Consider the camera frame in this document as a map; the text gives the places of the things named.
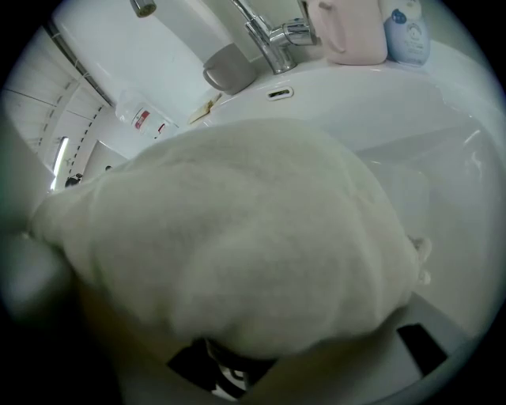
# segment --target white towel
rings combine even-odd
[[[32,233],[141,322],[251,358],[373,331],[429,246],[353,153],[287,119],[158,143],[47,198]]]

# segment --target sink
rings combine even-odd
[[[478,336],[506,286],[506,110],[493,78],[479,66],[467,68],[473,81],[444,77],[434,66],[305,63],[222,97],[196,126],[285,117],[336,137],[376,175],[408,234],[432,239],[432,281],[417,292]],[[284,89],[286,98],[270,100]]]

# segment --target faucet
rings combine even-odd
[[[257,14],[248,0],[231,0],[246,18],[245,28],[267,59],[274,74],[281,74],[297,66],[288,50],[291,45],[314,45],[315,31],[308,15],[307,0],[297,0],[302,18],[295,18],[279,27]]]
[[[130,4],[139,18],[148,17],[157,9],[153,0],[130,0]]]

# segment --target cup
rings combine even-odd
[[[235,44],[211,56],[204,63],[203,75],[215,89],[229,95],[238,93],[256,79],[255,69]]]

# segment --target product label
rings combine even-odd
[[[141,116],[139,117],[139,119],[137,120],[137,122],[135,123],[135,127],[140,130],[141,129],[141,126],[142,124],[144,123],[145,119],[148,118],[148,115],[149,115],[149,111],[147,110],[144,110],[141,114]]]

